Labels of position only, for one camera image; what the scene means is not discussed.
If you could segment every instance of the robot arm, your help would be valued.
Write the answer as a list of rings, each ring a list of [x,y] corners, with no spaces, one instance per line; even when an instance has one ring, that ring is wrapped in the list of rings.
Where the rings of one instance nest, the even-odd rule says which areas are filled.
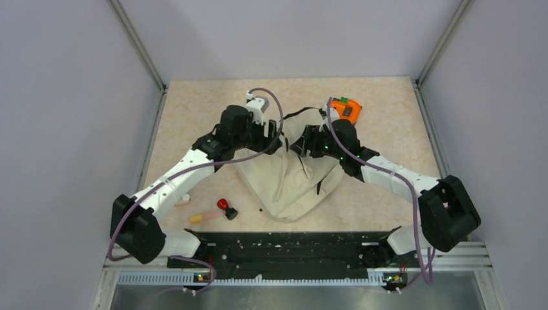
[[[184,194],[215,173],[239,149],[273,154],[281,145],[276,122],[264,121],[268,100],[247,94],[246,107],[228,106],[212,132],[198,138],[187,154],[150,186],[113,203],[111,238],[142,264],[160,254],[192,257],[200,240],[188,231],[165,235],[159,222]],[[122,218],[126,216],[121,227]]]
[[[430,247],[449,252],[457,243],[464,240],[481,223],[476,208],[468,196],[462,182],[455,176],[442,180],[398,166],[378,152],[360,146],[355,127],[346,119],[335,119],[332,128],[341,143],[356,157],[370,165],[362,165],[349,157],[334,140],[327,123],[321,126],[308,125],[302,136],[291,146],[300,156],[318,158],[331,156],[337,160],[349,176],[365,183],[375,184],[412,202],[408,185],[396,178],[396,174],[408,180],[414,187],[421,214],[419,241],[422,247]],[[393,230],[384,240],[385,257],[402,255],[414,251],[412,225]]]

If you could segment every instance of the white wall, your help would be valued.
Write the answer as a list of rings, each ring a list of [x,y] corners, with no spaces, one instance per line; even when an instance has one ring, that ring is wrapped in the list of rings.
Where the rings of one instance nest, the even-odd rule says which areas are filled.
[[[106,1],[0,3],[0,309],[88,309],[159,92]]]
[[[511,309],[545,309],[548,1],[476,1],[425,90]]]
[[[418,77],[459,0],[121,0],[164,81]]]

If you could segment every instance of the beige table surface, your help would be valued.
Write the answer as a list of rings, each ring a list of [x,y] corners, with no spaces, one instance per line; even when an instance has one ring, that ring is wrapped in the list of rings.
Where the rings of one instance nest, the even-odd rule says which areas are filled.
[[[356,124],[363,146],[418,173],[439,176],[409,77],[173,81],[145,184],[170,169],[198,137],[211,131],[227,105],[244,105],[246,90],[253,87],[274,92],[284,114],[302,107],[321,107],[330,96],[352,98],[363,106]],[[267,116],[278,119],[277,114],[271,101]],[[191,203],[174,207],[163,227],[196,231],[379,231],[412,223],[412,207],[407,201],[347,176],[316,208],[292,223],[277,222],[265,211],[260,212],[259,203],[229,165],[201,181],[190,195]],[[188,223],[192,215],[216,210],[220,198],[238,210],[233,221],[222,217]]]

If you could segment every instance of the red object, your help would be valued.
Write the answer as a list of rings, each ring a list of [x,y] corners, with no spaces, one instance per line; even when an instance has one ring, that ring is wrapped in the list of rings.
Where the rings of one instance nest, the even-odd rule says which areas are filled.
[[[217,202],[217,207],[219,207],[219,209],[221,209],[221,210],[225,210],[225,211],[226,211],[226,208],[228,208],[228,202],[226,201],[226,199],[221,198],[221,199],[219,199],[219,201]]]

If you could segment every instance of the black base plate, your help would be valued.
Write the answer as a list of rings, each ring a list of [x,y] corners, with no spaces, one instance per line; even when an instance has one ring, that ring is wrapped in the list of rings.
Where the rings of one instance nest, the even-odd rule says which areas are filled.
[[[361,255],[388,232],[193,232],[202,239],[195,258],[209,262],[218,279],[327,280],[367,278]],[[400,256],[408,267],[413,253]],[[168,268],[203,267],[168,259]]]

